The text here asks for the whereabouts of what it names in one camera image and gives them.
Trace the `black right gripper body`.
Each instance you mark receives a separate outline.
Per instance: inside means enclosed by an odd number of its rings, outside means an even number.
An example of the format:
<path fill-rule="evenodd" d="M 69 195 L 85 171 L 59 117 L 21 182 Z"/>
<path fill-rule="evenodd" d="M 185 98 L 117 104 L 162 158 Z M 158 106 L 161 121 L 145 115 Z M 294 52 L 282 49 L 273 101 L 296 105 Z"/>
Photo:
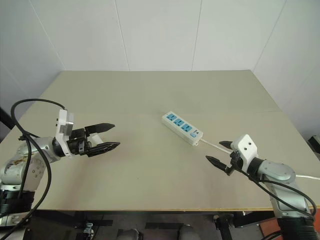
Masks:
<path fill-rule="evenodd" d="M 230 154 L 230 164 L 231 166 L 230 167 L 227 167 L 225 169 L 225 173 L 230 176 L 234 171 L 237 171 L 237 172 L 241 172 L 242 170 L 242 159 L 240 157 L 240 152 L 238 150 L 236 151 L 233 151 L 231 154 Z"/>

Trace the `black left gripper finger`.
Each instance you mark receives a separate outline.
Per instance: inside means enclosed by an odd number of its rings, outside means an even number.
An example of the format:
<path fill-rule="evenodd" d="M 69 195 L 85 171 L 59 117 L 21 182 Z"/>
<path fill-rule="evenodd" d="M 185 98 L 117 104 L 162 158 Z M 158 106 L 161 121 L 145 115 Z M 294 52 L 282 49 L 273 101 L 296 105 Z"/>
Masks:
<path fill-rule="evenodd" d="M 99 124 L 86 126 L 84 129 L 85 129 L 85 134 L 87 136 L 89 136 L 91 134 L 98 134 L 98 133 L 107 132 L 114 127 L 115 127 L 115 125 L 112 123 L 99 123 Z"/>
<path fill-rule="evenodd" d="M 87 149 L 87 156 L 94 157 L 97 155 L 110 152 L 115 148 L 117 148 L 120 144 L 121 144 L 120 142 L 103 142 L 103 143 L 97 144 L 96 146 L 89 147 Z"/>

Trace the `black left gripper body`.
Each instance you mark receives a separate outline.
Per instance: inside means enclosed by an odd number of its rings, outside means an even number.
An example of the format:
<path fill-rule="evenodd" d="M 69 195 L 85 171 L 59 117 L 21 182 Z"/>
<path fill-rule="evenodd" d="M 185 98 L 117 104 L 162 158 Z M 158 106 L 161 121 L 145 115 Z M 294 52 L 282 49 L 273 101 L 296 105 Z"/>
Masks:
<path fill-rule="evenodd" d="M 92 144 L 88 140 L 89 136 L 90 132 L 88 127 L 72 130 L 69 140 L 67 141 L 70 153 L 73 155 L 87 155 L 88 157 L 91 157 Z"/>

